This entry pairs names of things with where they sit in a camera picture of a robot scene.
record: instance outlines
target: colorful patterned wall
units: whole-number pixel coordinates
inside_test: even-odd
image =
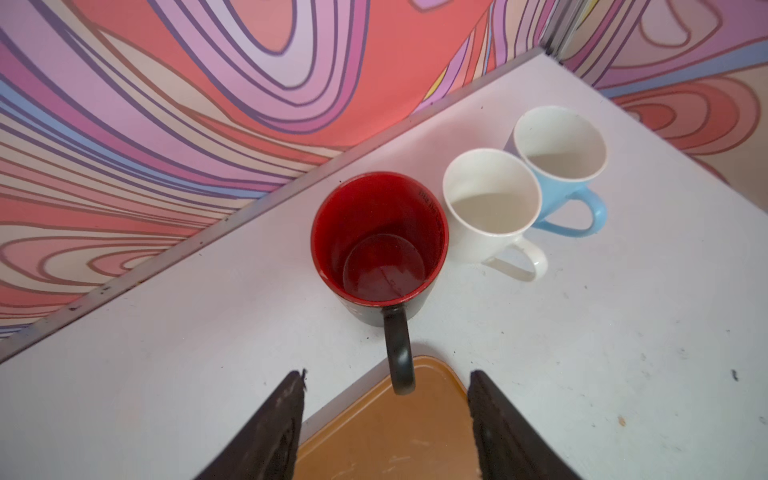
[[[768,2],[590,0],[564,64],[768,211]]]
[[[0,337],[538,43],[555,0],[3,0]]]

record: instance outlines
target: black mug handle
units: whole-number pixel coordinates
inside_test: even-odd
[[[416,375],[413,371],[406,307],[402,304],[386,306],[382,309],[382,313],[392,388],[396,395],[408,395],[416,388]]]

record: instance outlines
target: blue mug handle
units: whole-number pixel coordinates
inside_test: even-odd
[[[599,232],[603,228],[608,217],[608,211],[603,200],[595,192],[584,187],[568,195],[568,200],[580,200],[587,204],[587,207],[592,212],[592,225],[589,228],[580,230],[578,228],[561,227],[546,220],[539,220],[533,224],[533,227],[556,233],[557,235],[565,235],[566,237],[586,237]]]

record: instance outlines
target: scratch on tray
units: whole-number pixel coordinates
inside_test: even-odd
[[[339,472],[339,473],[335,474],[333,477],[331,477],[331,480],[334,480],[335,478],[338,478],[338,477],[340,477],[342,475],[346,475],[346,474],[348,474],[350,472],[354,472],[355,471],[355,465],[357,465],[357,464],[356,463],[351,464],[349,466],[349,470],[342,470],[341,472]]]

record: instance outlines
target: black mug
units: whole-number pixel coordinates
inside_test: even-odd
[[[448,252],[440,203],[405,175],[362,174],[323,201],[310,242],[317,273],[344,306],[384,328],[395,393],[412,392],[407,320],[422,308]]]

